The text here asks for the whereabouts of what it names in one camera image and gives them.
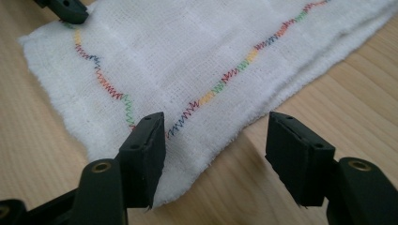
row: wooden surface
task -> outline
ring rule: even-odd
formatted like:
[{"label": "wooden surface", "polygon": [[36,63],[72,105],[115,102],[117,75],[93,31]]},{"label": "wooden surface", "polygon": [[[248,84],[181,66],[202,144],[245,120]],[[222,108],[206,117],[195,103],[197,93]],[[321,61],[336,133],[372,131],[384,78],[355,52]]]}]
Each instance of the wooden surface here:
[{"label": "wooden surface", "polygon": [[[86,164],[17,43],[53,20],[33,1],[0,2],[0,200],[21,199],[29,209],[76,188]],[[370,160],[398,187],[397,55],[395,17],[277,111],[335,145],[336,159]],[[326,202],[298,207],[265,161],[267,122],[245,128],[176,202],[129,210],[130,224],[327,224]]]}]

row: multicolored stitching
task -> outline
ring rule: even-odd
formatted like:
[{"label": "multicolored stitching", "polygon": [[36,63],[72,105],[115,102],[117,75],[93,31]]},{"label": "multicolored stitching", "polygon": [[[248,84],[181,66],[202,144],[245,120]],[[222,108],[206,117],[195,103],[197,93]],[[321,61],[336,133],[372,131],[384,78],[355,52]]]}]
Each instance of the multicolored stitching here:
[{"label": "multicolored stitching", "polygon": [[135,128],[135,121],[132,116],[132,101],[130,100],[130,96],[120,93],[116,91],[116,89],[106,80],[105,76],[103,75],[103,71],[100,65],[100,58],[96,55],[91,55],[87,53],[84,48],[82,47],[82,36],[80,35],[80,30],[73,27],[67,22],[62,22],[67,28],[72,29],[75,31],[74,34],[74,43],[75,43],[75,51],[85,60],[93,61],[94,62],[94,70],[95,74],[97,75],[97,79],[99,84],[109,93],[112,98],[117,100],[121,100],[125,105],[125,113],[126,113],[126,122],[128,123],[131,129]]},{"label": "multicolored stitching", "polygon": [[165,132],[166,138],[170,140],[172,136],[175,136],[176,132],[179,131],[178,127],[183,128],[184,127],[183,124],[189,118],[189,116],[192,116],[192,113],[195,110],[199,109],[201,106],[208,103],[216,95],[218,95],[224,89],[224,87],[227,85],[227,83],[231,80],[231,78],[237,76],[238,73],[245,70],[249,66],[249,64],[252,61],[254,61],[254,59],[256,58],[256,56],[260,50],[265,49],[267,46],[270,46],[276,40],[281,38],[285,34],[285,32],[287,31],[287,29],[289,28],[289,26],[291,24],[298,23],[298,22],[302,21],[306,17],[306,15],[308,14],[308,12],[310,11],[311,8],[325,5],[327,2],[330,2],[330,1],[331,0],[324,0],[322,2],[310,3],[310,4],[305,5],[304,9],[300,12],[300,14],[296,18],[290,19],[287,22],[283,22],[283,25],[281,26],[281,28],[274,35],[267,38],[265,41],[262,41],[262,42],[258,43],[257,45],[255,45],[251,49],[251,51],[247,54],[245,59],[242,62],[240,62],[235,68],[224,73],[222,75],[222,78],[218,82],[216,82],[216,84],[208,92],[206,92],[199,99],[189,103],[189,107],[186,108],[185,111],[182,112],[182,114],[180,115],[180,119],[178,119],[178,121],[176,123],[174,123],[174,125],[167,132]]}]

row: white cloth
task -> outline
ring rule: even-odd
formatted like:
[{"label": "white cloth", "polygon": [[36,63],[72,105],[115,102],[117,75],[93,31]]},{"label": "white cloth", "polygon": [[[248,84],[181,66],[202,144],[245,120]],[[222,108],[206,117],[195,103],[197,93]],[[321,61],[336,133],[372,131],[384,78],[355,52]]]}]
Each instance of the white cloth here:
[{"label": "white cloth", "polygon": [[165,113],[159,206],[245,126],[359,47],[397,3],[99,0],[85,24],[52,22],[21,43],[89,160],[113,158],[141,118]]}]

